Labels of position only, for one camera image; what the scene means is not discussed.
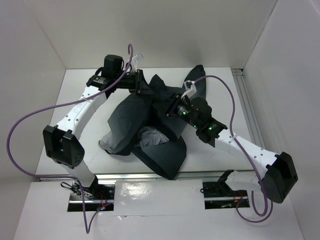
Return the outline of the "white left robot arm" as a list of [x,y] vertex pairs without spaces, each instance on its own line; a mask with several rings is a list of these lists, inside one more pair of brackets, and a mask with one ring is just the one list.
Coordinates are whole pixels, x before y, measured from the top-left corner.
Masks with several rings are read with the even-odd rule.
[[147,84],[143,71],[138,69],[142,58],[141,54],[136,54],[124,62],[122,57],[108,54],[103,66],[89,78],[80,99],[67,115],[55,126],[47,125],[43,130],[46,155],[65,168],[75,180],[77,189],[88,200],[107,195],[112,190],[99,184],[98,177],[86,165],[81,134],[97,109],[116,89],[142,92],[142,86]]

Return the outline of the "dark navy jacket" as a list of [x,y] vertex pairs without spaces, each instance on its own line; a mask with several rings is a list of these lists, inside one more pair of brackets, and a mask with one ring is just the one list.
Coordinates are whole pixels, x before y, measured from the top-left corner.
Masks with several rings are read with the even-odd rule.
[[134,154],[157,175],[173,180],[187,156],[182,137],[187,123],[157,113],[153,104],[163,103],[174,93],[183,94],[186,89],[167,86],[157,74],[148,85],[154,98],[134,93],[127,96],[109,117],[110,131],[98,146],[110,155]]

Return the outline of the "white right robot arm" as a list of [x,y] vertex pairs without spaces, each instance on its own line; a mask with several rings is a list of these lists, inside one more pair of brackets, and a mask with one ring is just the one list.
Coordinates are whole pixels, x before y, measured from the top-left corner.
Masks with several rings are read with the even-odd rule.
[[177,93],[169,98],[166,111],[168,117],[178,117],[194,127],[203,143],[253,163],[255,173],[248,175],[227,170],[218,184],[220,194],[230,196],[237,190],[261,191],[272,202],[281,204],[298,181],[292,157],[286,152],[268,151],[231,133],[231,129],[214,119],[211,113],[206,100],[189,101]]

